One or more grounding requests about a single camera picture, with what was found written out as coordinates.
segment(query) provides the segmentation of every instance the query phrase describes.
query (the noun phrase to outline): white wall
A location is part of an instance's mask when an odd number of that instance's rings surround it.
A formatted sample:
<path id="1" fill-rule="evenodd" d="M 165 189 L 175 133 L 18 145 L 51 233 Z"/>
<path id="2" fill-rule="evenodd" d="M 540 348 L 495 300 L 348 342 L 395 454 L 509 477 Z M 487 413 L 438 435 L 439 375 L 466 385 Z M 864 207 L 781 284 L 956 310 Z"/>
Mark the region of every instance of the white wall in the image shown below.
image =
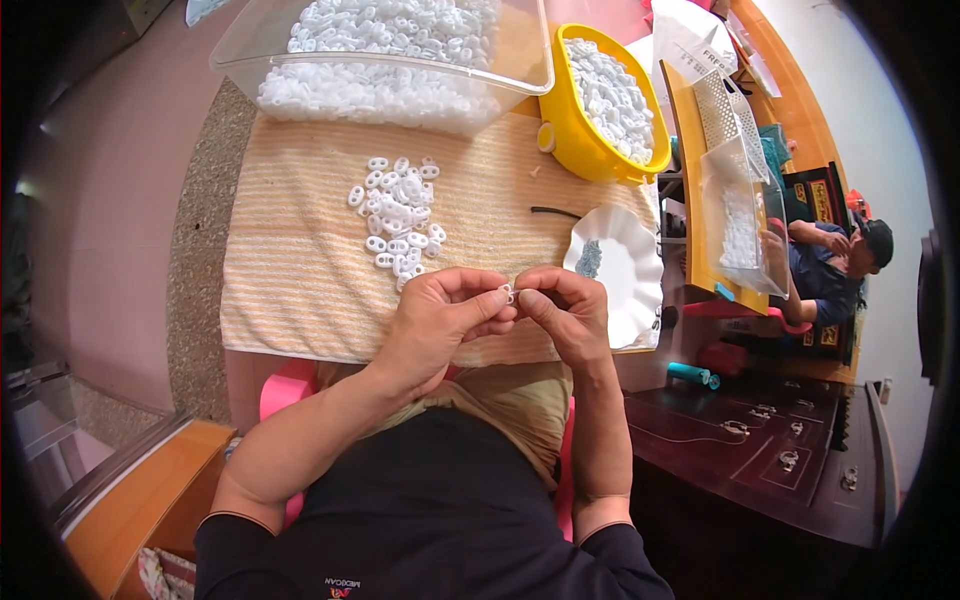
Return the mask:
<path id="1" fill-rule="evenodd" d="M 894 88 L 850 20 L 825 0 L 754 0 L 803 70 L 827 118 L 847 184 L 894 232 L 894 258 L 869 277 L 857 380 L 892 377 L 884 416 L 900 489 L 924 446 L 932 388 L 920 377 L 917 272 L 933 227 L 917 139 Z"/>

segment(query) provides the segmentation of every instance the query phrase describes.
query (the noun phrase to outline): black baseball cap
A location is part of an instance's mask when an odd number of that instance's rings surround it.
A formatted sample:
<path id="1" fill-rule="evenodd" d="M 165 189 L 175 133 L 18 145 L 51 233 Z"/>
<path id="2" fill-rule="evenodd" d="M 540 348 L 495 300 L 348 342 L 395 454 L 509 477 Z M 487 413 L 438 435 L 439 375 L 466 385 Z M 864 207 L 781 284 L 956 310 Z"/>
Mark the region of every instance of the black baseball cap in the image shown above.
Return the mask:
<path id="1" fill-rule="evenodd" d="M 853 211 L 853 219 L 860 228 L 860 235 L 867 241 L 867 248 L 874 253 L 874 265 L 878 269 L 886 267 L 894 257 L 894 232 L 881 219 L 864 219 Z"/>

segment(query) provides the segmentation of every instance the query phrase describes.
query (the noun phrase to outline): man in cap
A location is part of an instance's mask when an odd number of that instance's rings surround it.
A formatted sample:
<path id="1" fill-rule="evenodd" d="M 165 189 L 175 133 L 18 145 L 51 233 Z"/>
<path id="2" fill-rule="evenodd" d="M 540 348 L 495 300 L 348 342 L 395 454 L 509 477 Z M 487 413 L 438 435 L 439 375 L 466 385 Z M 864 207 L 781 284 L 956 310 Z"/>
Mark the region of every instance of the man in cap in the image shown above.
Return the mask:
<path id="1" fill-rule="evenodd" d="M 876 275 L 894 254 L 893 232 L 879 219 L 865 220 L 853 214 L 856 228 L 847 232 L 833 223 L 794 221 L 787 228 L 790 242 L 790 295 L 787 300 L 771 298 L 792 325 L 840 324 L 862 302 L 864 277 Z M 781 245 L 776 234 L 765 231 L 773 249 Z"/>

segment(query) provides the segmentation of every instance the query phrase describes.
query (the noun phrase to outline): orange striped towel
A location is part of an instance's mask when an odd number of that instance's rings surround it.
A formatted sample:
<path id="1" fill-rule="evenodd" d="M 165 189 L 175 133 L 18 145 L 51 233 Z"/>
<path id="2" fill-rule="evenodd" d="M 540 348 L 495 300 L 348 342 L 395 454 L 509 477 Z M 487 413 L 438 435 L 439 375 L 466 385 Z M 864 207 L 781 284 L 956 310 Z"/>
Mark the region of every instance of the orange striped towel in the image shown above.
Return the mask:
<path id="1" fill-rule="evenodd" d="M 531 205 L 579 215 L 623 204 L 650 230 L 656 192 L 581 180 L 537 150 L 540 120 L 507 114 L 472 140 L 442 133 L 347 123 L 253 125 L 237 183 L 224 262 L 220 324 L 228 349 L 343 363 L 369 362 L 396 310 L 392 272 L 364 248 L 366 219 L 347 206 L 371 156 L 433 156 L 431 221 L 446 231 L 423 266 L 492 269 L 510 279 L 543 263 L 563 264 L 574 220 L 531 214 Z M 656 335 L 641 344 L 657 345 Z M 557 360 L 549 337 L 529 320 L 507 336 L 464 344 L 462 367 Z"/>

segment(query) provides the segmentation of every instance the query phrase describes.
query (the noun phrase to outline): white scalloped dish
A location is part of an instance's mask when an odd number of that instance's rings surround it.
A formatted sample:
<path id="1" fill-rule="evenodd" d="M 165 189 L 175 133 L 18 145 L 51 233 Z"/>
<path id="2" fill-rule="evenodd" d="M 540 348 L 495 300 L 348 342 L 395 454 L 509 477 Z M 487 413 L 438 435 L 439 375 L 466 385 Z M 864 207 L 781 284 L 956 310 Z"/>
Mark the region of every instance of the white scalloped dish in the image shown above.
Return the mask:
<path id="1" fill-rule="evenodd" d="M 564 268 L 607 288 L 611 348 L 629 346 L 653 325 L 663 302 L 663 261 L 654 234 L 634 212 L 616 204 L 590 211 L 570 233 Z"/>

